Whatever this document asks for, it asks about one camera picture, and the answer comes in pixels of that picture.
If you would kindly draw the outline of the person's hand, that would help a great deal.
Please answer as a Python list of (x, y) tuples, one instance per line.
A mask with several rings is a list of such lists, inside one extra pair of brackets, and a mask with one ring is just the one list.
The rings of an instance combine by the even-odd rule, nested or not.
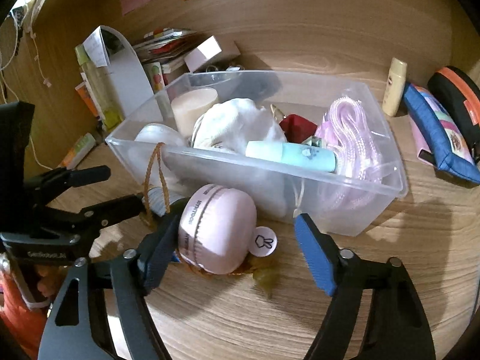
[(64, 282), (67, 269), (65, 267), (41, 265), (36, 266), (36, 269), (40, 276), (37, 283), (38, 291), (44, 297), (55, 297)]

